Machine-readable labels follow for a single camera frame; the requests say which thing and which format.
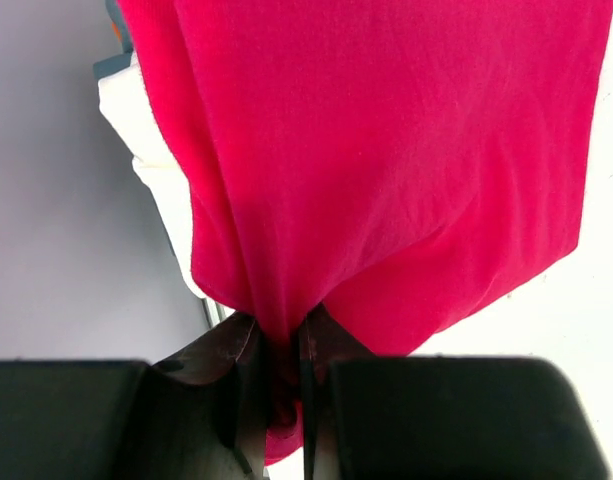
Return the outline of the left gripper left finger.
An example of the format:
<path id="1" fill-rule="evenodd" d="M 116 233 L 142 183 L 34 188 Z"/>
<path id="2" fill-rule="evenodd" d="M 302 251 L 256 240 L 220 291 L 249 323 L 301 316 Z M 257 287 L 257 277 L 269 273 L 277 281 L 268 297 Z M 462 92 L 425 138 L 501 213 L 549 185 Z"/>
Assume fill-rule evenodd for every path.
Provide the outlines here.
<path id="1" fill-rule="evenodd" d="M 0 479 L 259 479 L 264 353 L 237 313 L 155 364 L 0 361 Z"/>

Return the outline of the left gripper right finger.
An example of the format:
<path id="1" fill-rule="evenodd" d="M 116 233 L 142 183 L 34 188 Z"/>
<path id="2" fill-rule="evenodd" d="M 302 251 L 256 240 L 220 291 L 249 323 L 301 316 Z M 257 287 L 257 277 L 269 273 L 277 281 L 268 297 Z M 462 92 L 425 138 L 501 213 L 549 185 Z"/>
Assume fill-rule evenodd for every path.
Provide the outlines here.
<path id="1" fill-rule="evenodd" d="M 527 357 L 373 354 L 323 307 L 297 334 L 308 479 L 605 479 L 575 390 Z"/>

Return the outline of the red t-shirt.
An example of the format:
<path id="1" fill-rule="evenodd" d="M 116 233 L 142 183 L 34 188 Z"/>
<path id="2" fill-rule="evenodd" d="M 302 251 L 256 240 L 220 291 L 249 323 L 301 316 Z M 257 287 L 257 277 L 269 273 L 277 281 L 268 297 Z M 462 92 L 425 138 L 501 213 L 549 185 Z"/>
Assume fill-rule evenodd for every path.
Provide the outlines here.
<path id="1" fill-rule="evenodd" d="M 406 355 L 577 246 L 610 1 L 124 1 L 185 174 L 191 275 L 276 351 L 266 458 L 303 443 L 324 306 Z"/>

